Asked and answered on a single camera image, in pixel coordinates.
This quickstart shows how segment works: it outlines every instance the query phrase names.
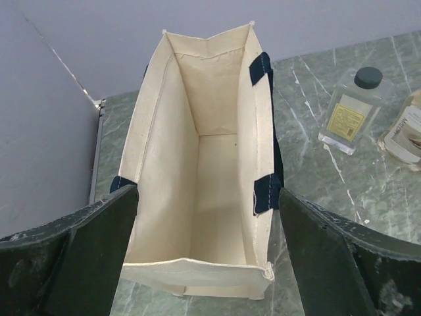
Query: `black bottle cap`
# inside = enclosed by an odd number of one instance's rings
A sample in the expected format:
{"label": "black bottle cap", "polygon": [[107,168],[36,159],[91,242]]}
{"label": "black bottle cap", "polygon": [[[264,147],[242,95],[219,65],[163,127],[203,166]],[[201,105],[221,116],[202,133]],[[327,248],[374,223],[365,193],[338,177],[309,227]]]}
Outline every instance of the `black bottle cap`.
{"label": "black bottle cap", "polygon": [[374,67],[364,67],[355,74],[354,82],[362,89],[377,88],[382,82],[383,74],[380,70]]}

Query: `canvas tote bag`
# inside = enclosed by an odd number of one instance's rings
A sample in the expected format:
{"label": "canvas tote bag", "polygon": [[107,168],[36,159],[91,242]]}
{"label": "canvas tote bag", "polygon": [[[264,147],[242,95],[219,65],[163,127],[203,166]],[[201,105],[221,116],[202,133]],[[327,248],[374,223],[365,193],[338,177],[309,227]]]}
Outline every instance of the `canvas tote bag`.
{"label": "canvas tote bag", "polygon": [[209,39],[163,32],[111,188],[139,191],[122,278],[179,296],[263,298],[282,185],[271,94],[253,23]]}

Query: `bottle label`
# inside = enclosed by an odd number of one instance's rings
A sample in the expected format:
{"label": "bottle label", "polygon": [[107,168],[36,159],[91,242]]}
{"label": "bottle label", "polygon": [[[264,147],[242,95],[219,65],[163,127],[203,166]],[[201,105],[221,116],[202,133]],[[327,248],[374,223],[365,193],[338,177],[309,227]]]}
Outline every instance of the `bottle label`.
{"label": "bottle label", "polygon": [[350,109],[344,104],[336,103],[334,112],[330,117],[327,130],[352,142],[354,140],[354,137],[360,130],[362,124],[364,123],[365,119],[366,115],[357,112],[354,109]]}
{"label": "bottle label", "polygon": [[384,138],[388,151],[406,163],[421,161],[421,109],[407,107]]}

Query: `gray wall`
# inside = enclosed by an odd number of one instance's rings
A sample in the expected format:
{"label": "gray wall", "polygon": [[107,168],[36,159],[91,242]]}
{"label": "gray wall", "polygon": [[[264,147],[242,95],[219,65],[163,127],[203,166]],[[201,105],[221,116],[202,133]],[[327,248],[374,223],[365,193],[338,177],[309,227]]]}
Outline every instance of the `gray wall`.
{"label": "gray wall", "polygon": [[272,59],[421,29],[420,0],[17,0],[94,99],[139,88],[161,30],[209,37],[256,21]]}
{"label": "gray wall", "polygon": [[88,203],[98,110],[13,0],[0,0],[0,238]]}

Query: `green marble surface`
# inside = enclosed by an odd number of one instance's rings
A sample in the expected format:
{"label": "green marble surface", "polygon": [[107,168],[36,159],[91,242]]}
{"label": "green marble surface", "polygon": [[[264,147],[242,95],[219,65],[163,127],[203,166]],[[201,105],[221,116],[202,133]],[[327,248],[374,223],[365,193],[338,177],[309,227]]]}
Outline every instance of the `green marble surface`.
{"label": "green marble surface", "polygon": [[[317,140],[333,85],[348,68],[382,70],[396,95],[379,113],[368,137],[347,156]],[[420,175],[395,164],[376,140],[393,122],[403,100],[421,88],[421,32],[298,56],[273,63],[274,106],[285,186],[360,224],[421,244]],[[124,147],[137,92],[107,99],[97,198],[107,194]],[[265,299],[178,298],[120,280],[112,316],[304,315],[279,214],[272,223],[269,261],[276,281]]]}

